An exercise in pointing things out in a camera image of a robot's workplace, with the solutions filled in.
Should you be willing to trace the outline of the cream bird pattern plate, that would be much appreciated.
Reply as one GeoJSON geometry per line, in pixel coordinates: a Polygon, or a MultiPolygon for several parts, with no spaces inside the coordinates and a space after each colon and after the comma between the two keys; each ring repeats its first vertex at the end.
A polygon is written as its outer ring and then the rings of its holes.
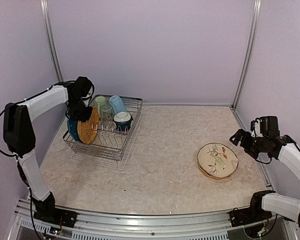
{"type": "Polygon", "coordinates": [[[237,155],[221,143],[207,143],[197,153],[197,164],[218,177],[229,175],[239,166],[237,155]]]}

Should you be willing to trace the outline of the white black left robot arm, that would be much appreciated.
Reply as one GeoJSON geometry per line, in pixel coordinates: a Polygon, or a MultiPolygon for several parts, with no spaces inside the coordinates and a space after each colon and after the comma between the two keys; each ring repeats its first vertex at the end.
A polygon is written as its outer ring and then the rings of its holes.
{"type": "Polygon", "coordinates": [[[29,189],[36,212],[51,223],[60,218],[60,211],[55,207],[55,198],[44,183],[39,169],[33,121],[63,104],[67,107],[65,114],[68,118],[88,121],[92,108],[85,101],[94,89],[94,84],[87,77],[80,76],[76,80],[53,84],[22,101],[10,102],[0,113],[0,117],[3,117],[3,140],[10,151],[6,153],[0,149],[0,153],[15,158],[19,175],[29,189]]]}

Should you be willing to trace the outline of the yellow polka dot plate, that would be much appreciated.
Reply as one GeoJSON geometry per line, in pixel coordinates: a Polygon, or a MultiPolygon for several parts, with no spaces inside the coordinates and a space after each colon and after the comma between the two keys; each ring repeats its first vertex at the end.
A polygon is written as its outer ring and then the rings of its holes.
{"type": "Polygon", "coordinates": [[[202,168],[201,165],[198,165],[199,170],[208,178],[213,179],[213,180],[227,180],[230,179],[232,177],[232,175],[237,171],[238,167],[236,167],[229,175],[227,176],[223,176],[223,177],[219,177],[213,173],[210,173],[208,171],[206,171],[205,169],[202,168]]]}

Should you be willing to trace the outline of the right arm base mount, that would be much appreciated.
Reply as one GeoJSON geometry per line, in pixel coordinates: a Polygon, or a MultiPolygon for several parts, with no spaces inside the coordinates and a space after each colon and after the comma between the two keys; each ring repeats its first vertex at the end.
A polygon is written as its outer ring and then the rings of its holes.
{"type": "Polygon", "coordinates": [[[269,220],[272,217],[271,211],[251,210],[248,208],[234,208],[229,212],[232,227],[249,225],[263,220],[269,220]]]}

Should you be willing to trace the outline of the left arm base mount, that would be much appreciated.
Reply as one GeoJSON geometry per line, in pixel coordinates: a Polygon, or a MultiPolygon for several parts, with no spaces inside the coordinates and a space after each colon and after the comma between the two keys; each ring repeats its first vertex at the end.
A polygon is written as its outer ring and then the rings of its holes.
{"type": "Polygon", "coordinates": [[[75,211],[60,208],[56,208],[53,213],[36,210],[33,214],[36,220],[68,228],[74,228],[77,216],[75,211]]]}

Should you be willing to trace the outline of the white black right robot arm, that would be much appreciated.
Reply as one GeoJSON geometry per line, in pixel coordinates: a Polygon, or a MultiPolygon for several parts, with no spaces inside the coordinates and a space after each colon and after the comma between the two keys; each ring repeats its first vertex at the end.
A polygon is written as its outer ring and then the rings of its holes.
{"type": "MultiPolygon", "coordinates": [[[[257,117],[250,123],[250,131],[239,129],[230,142],[257,160],[260,153],[267,154],[284,164],[300,181],[300,147],[289,135],[280,135],[276,116],[257,117]]],[[[243,226],[267,220],[272,214],[280,215],[300,228],[300,199],[281,195],[274,190],[255,192],[249,207],[230,211],[231,225],[243,226]]]]}

